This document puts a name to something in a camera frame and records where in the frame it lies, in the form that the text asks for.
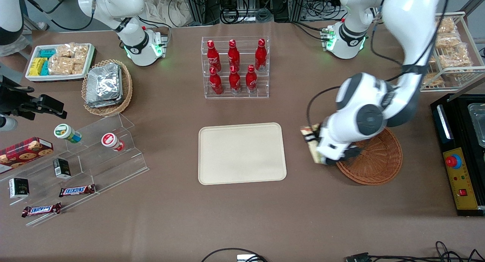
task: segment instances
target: table surface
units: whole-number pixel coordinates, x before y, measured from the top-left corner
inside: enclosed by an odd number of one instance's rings
[[[206,100],[200,65],[203,36],[271,37],[269,99]],[[137,67],[112,31],[34,33],[35,45],[92,43],[96,61],[118,59],[133,78],[123,114],[135,127],[135,145],[150,170],[66,214],[25,227],[8,195],[0,196],[0,260],[200,261],[218,248],[247,248],[272,261],[341,261],[360,252],[374,255],[433,255],[437,240],[468,255],[485,242],[485,219],[457,217],[429,104],[443,96],[423,93],[416,117],[393,128],[404,154],[398,176],[383,186],[360,186],[336,167],[314,164],[300,134],[308,100],[357,72],[388,78],[400,70],[373,55],[340,60],[291,24],[217,25],[173,30],[167,57]],[[384,28],[376,49],[402,58]],[[65,120],[81,128],[100,119],[83,108],[81,82],[32,84],[65,103]],[[311,116],[335,111],[335,91],[321,96]],[[19,119],[0,134],[5,147],[31,136],[54,140],[63,122],[51,115]],[[282,181],[203,186],[197,179],[198,133],[202,127],[277,122],[283,130],[287,176]],[[235,261],[241,252],[208,261]]]

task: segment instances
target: emergency stop button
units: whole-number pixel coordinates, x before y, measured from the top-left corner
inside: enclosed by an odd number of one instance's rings
[[[445,163],[453,169],[459,169],[461,167],[461,158],[459,155],[452,154],[451,156],[446,157]]]

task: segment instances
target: foil packet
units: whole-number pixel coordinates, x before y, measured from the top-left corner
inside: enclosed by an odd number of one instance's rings
[[[101,108],[123,102],[121,67],[109,63],[92,68],[87,76],[86,105]]]

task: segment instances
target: small black box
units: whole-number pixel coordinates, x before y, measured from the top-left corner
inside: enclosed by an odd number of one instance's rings
[[[60,179],[71,178],[71,170],[69,169],[69,162],[64,159],[57,158],[54,160],[54,171],[56,177]]]
[[[8,181],[10,198],[26,198],[29,195],[29,181],[23,178],[12,178]]]

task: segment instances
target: coca-cola bottle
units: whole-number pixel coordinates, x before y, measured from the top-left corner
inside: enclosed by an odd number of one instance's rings
[[[236,67],[231,65],[229,67],[231,74],[229,74],[229,85],[231,85],[231,93],[237,95],[241,93],[241,77],[239,76]]]
[[[249,65],[247,67],[247,74],[246,74],[246,87],[247,87],[247,92],[250,94],[256,93],[258,88],[256,88],[256,80],[258,79],[258,76],[254,72],[254,65]]]
[[[216,68],[217,72],[221,71],[221,60],[219,58],[219,52],[216,50],[213,41],[207,41],[207,58],[211,67]]]
[[[209,77],[209,81],[211,82],[211,88],[213,89],[216,95],[220,95],[224,92],[224,88],[221,83],[221,77],[217,74],[216,68],[211,67],[209,69],[211,76]]]
[[[259,72],[266,70],[266,56],[268,52],[265,47],[266,41],[262,38],[258,41],[258,49],[256,49],[256,70]]]
[[[227,56],[229,57],[229,66],[236,67],[236,72],[239,72],[239,63],[241,59],[239,58],[239,50],[236,48],[236,41],[233,39],[229,41],[229,51],[227,52]]]

